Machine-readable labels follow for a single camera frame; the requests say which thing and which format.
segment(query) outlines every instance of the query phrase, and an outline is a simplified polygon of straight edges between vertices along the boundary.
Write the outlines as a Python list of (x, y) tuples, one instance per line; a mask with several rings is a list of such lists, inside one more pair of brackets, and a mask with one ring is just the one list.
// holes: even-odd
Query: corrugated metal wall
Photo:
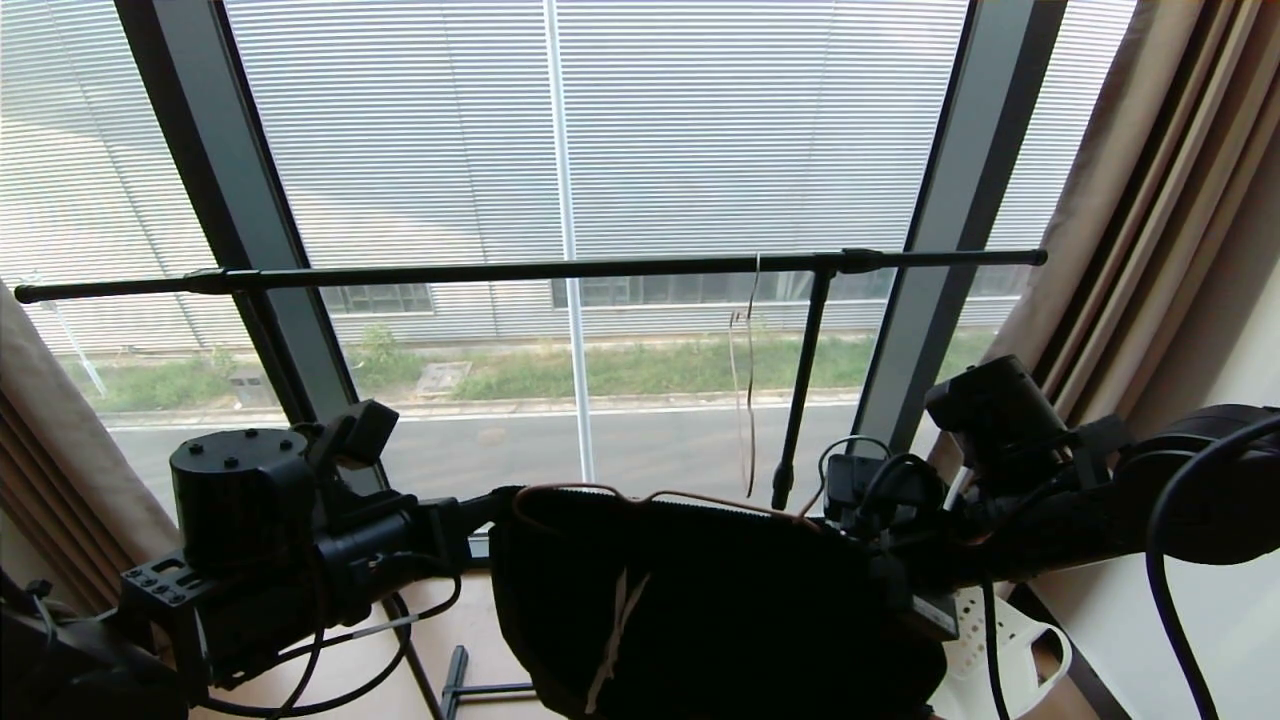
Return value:
[[(317, 266), (558, 259), (538, 1), (227, 3)], [(963, 0), (561, 0), (579, 254), (897, 249)], [(1068, 6), (992, 247), (1038, 243), (1133, 0)], [(180, 274), (212, 258), (110, 3), (5, 0), (0, 273), (13, 284)], [(548, 282), (431, 288), (433, 313), (335, 316), (403, 341), (561, 337)], [(972, 299), (996, 324), (1012, 299)], [(225, 299), (64, 302), (95, 351), (247, 346)], [(47, 342), (68, 348), (50, 313)], [(589, 336), (716, 332), (726, 305), (588, 307)], [(762, 305), (803, 324), (803, 304)], [(874, 328), (882, 301), (832, 304)]]

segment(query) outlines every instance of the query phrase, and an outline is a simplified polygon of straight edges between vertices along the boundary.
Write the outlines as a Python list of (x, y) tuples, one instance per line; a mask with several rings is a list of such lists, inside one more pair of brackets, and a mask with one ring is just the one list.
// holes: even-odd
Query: black garment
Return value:
[[(835, 532), (554, 489), (521, 510), (556, 533), (509, 510), (494, 524), (498, 620), (568, 717), (920, 717), (946, 673), (942, 646), (878, 607), (867, 551)], [(650, 578), (588, 715), (623, 568), (632, 589)]]

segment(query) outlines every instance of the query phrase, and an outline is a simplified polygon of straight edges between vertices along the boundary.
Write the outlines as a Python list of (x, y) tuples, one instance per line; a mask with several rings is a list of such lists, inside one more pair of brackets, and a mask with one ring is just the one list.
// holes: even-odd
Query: curtain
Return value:
[(0, 284), (0, 507), (82, 612), (119, 598), (119, 573), (180, 541), (70, 378)]
[[(1069, 425), (1133, 410), (1280, 119), (1280, 5), (1143, 0), (1042, 246), (986, 359), (1014, 354)], [(938, 442), (931, 459), (955, 469)]]

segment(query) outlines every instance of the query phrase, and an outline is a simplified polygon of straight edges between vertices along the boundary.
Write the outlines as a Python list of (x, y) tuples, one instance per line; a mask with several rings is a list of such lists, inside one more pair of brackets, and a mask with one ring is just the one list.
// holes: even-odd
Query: robotic arm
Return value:
[[(850, 565), (824, 571), (860, 574), (859, 592), (925, 643), (955, 637), (955, 588), (1143, 551), (1170, 478), (1216, 439), (1276, 416), (1211, 407), (1142, 442), (1115, 418), (1068, 429), (1012, 357), (932, 388), (925, 405), (964, 451), (975, 478), (968, 492), (945, 509), (945, 484), (918, 457), (836, 455), (827, 524), (814, 541), (846, 548)], [(58, 623), (40, 601), (45, 588), (23, 592), (5, 579), (4, 716), (115, 707), (184, 717), (209, 701), (210, 687), (234, 688), (270, 670), (317, 629), (358, 623), (413, 582), (460, 577), (471, 566), (468, 536), (513, 521), (513, 493), (356, 495), (338, 469), (375, 462), (396, 419), (366, 401), (323, 427), (184, 442), (170, 457), (184, 546), (125, 571), (116, 610)], [(1116, 454), (1112, 474), (1106, 460)], [(1280, 527), (1253, 507), (1280, 500), (1277, 477), (1280, 437), (1249, 443), (1211, 480), (1180, 493), (1162, 550), (1210, 564), (1275, 550)], [(728, 515), (724, 527), (737, 527)], [(152, 624), (172, 643), (174, 669), (154, 655)]]

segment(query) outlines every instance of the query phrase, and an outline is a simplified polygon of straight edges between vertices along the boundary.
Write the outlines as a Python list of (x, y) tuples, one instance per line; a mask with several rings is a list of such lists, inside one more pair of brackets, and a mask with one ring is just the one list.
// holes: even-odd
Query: sidewalk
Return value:
[[(860, 388), (812, 389), (805, 405), (851, 405), (858, 401)], [(742, 413), (746, 413), (746, 393), (740, 395)], [(755, 391), (753, 407), (787, 407), (791, 404), (790, 389)], [(531, 398), (531, 400), (481, 400), (481, 401), (431, 401), (410, 402), (393, 406), (402, 419), (408, 418), (458, 418), (480, 415), (554, 415), (576, 411), (573, 398)], [(732, 410), (732, 392), (692, 392), (671, 395), (616, 395), (591, 398), (591, 413), (626, 414), (654, 413), (662, 410)], [(99, 415), (108, 429), (173, 425), (283, 425), (287, 423), (279, 410), (265, 407), (243, 410), (157, 410), (151, 413), (102, 413)]]

